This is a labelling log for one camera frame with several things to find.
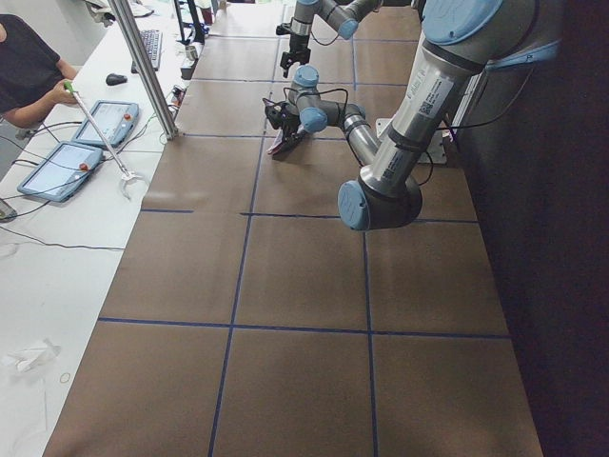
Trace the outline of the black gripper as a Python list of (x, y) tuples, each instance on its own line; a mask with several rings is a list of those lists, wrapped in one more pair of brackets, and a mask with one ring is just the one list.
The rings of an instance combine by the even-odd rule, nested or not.
[(296, 141), (302, 138), (299, 113), (289, 101), (264, 100), (264, 105), (265, 117), (271, 127), (279, 132), (281, 141)]
[(283, 78), (288, 77), (290, 68), (299, 63), (305, 65), (310, 59), (308, 47), (311, 33), (311, 24), (302, 22), (282, 23), (276, 27), (278, 36), (289, 36), (289, 49), (282, 54), (280, 67), (283, 69)]

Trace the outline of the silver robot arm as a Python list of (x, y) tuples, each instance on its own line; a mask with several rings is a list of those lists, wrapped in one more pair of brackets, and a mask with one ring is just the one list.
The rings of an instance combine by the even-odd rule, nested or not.
[(381, 135), (364, 110), (348, 102), (324, 100), (318, 71), (310, 66), (313, 21), (324, 20), (349, 39), (380, 1), (299, 1), (289, 22), (276, 32), (289, 38), (280, 66), (299, 67), (283, 102), (265, 101), (265, 115), (280, 131), (277, 148), (307, 133), (337, 127), (362, 163), (359, 176), (340, 186), (338, 209), (354, 230), (392, 229), (410, 224), (422, 208), (411, 171), (426, 153), (434, 132), (457, 103), (469, 79), (483, 70), (528, 66), (556, 56), (560, 44), (561, 1), (428, 1), (422, 34), (403, 101)]
[(371, 12), (383, 6), (381, 0), (357, 0), (340, 5), (332, 0), (298, 0), (291, 19), (276, 27), (278, 36), (289, 36), (289, 48), (280, 61), (283, 77), (286, 78), (294, 64), (306, 65), (310, 60), (309, 38), (316, 16), (330, 26), (339, 37), (350, 39), (359, 24)]

